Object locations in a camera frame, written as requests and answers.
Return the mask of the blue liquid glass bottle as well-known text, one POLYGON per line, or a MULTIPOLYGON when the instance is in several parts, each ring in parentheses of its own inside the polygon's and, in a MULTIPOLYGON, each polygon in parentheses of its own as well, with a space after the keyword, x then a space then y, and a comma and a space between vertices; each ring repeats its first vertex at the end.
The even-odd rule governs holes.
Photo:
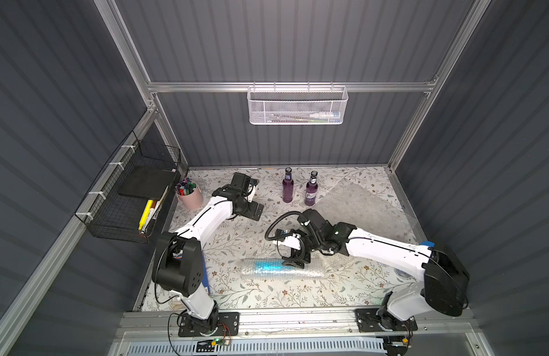
POLYGON ((278 260, 256 260, 251 264, 253 274, 276 275, 284 271, 285 266, 278 260))

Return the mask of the pink marker cup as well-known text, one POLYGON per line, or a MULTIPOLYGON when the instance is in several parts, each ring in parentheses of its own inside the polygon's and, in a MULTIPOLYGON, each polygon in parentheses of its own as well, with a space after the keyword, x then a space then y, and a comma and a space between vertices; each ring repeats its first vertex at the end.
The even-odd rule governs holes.
POLYGON ((186 209, 194 211, 203 205, 203 195, 199 186, 190 178, 185 178, 175 186, 178 200, 186 209))

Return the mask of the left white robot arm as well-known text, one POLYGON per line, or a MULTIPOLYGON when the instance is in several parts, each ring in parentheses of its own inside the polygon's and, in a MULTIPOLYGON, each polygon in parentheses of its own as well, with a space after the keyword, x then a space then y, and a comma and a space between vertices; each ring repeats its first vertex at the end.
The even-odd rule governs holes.
POLYGON ((244 217, 258 221, 264 205, 254 201, 259 180, 236 172, 231 182, 216 189, 192 220, 172 233, 160 235, 154 255, 152 281, 179 298, 186 322, 210 335, 219 323, 219 307, 203 286, 203 247, 226 220, 244 217))

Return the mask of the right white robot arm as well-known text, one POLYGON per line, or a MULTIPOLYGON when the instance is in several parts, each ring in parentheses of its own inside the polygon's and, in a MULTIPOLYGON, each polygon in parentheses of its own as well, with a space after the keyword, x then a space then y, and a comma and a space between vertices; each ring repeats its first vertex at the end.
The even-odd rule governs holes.
POLYGON ((413 277, 414 283, 405 289, 388 292, 373 315, 386 331, 410 331, 412 318, 430 311, 459 317, 469 305, 470 274, 453 250, 444 245, 402 243, 347 222, 333 225, 314 209, 278 217, 267 228, 265 239, 291 249, 290 255, 283 257, 288 266, 304 268, 311 253, 320 252, 366 258, 413 277))

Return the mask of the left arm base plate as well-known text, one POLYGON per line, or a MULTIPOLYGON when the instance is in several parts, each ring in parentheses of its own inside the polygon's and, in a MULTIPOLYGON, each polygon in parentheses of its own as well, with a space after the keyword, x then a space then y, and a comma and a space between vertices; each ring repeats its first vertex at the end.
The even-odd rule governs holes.
POLYGON ((240 326, 238 312, 212 312, 207 320, 183 314, 177 322, 181 338, 237 336, 240 326))

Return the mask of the dark purple labelled bottle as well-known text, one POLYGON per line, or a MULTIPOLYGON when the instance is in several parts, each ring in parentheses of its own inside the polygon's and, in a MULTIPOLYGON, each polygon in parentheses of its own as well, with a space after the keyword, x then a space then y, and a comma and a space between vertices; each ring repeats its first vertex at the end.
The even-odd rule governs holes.
POLYGON ((312 171, 310 178, 305 187, 305 200, 304 203, 307 206, 313 206, 316 201, 317 192, 318 192, 318 182, 317 182, 317 171, 312 171))

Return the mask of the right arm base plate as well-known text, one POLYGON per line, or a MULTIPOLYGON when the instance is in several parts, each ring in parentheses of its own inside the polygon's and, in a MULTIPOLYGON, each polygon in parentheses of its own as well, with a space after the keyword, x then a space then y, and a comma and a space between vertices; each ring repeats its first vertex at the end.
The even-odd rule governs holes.
POLYGON ((379 316, 379 308, 358 308, 354 310, 359 332, 415 332, 418 325, 414 317, 399 321, 389 314, 379 316))

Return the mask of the blue sticker sheet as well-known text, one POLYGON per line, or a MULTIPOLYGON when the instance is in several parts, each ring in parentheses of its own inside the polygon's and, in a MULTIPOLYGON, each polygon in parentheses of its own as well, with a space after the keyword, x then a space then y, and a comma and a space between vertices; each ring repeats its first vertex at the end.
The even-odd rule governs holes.
POLYGON ((203 289, 205 290, 206 294, 210 295, 209 279, 208 279, 207 268, 206 268, 206 260, 205 260, 204 255, 201 256, 201 262, 202 262, 202 269, 203 269, 201 284, 202 284, 203 289))

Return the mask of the yellow highlighter in basket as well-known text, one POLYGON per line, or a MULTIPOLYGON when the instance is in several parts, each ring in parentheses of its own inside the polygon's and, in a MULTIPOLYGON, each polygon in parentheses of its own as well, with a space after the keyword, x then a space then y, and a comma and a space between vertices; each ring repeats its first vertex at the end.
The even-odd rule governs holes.
POLYGON ((139 221, 139 227, 138 227, 139 231, 142 231, 146 222, 148 221, 153 204, 154 204, 153 200, 148 200, 148 202, 146 203, 146 206, 144 208, 144 211, 142 212, 142 216, 139 221))

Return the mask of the black notebook in basket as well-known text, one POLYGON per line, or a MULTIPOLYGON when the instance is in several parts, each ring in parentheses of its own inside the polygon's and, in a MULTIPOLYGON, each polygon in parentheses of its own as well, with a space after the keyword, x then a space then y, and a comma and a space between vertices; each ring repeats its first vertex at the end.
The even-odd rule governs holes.
POLYGON ((119 195, 146 200, 161 200, 167 187, 173 182, 175 171, 137 166, 124 179, 119 195))

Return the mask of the aluminium front rail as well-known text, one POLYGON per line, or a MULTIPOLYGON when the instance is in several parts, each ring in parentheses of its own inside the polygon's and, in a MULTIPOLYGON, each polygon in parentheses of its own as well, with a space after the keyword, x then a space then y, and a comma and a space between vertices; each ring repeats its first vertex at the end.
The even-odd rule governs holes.
MULTIPOLYGON (((318 336, 358 335, 356 307, 322 307, 290 309, 239 309, 237 334, 234 339, 243 338, 299 338, 318 336)), ((430 311, 415 317, 418 329, 413 335, 466 334, 479 330, 471 310, 460 317, 448 317, 430 311)), ((114 340, 164 340, 167 331, 177 338, 176 316, 168 311, 126 312, 122 316, 114 340)))

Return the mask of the purple liquid glass bottle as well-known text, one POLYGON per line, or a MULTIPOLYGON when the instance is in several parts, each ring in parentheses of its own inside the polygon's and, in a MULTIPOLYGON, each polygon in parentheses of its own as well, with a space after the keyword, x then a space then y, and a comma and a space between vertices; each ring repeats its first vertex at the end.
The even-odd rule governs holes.
POLYGON ((294 196, 295 181, 292 177, 292 168, 287 167, 285 169, 285 176, 283 179, 283 202, 290 203, 294 196))

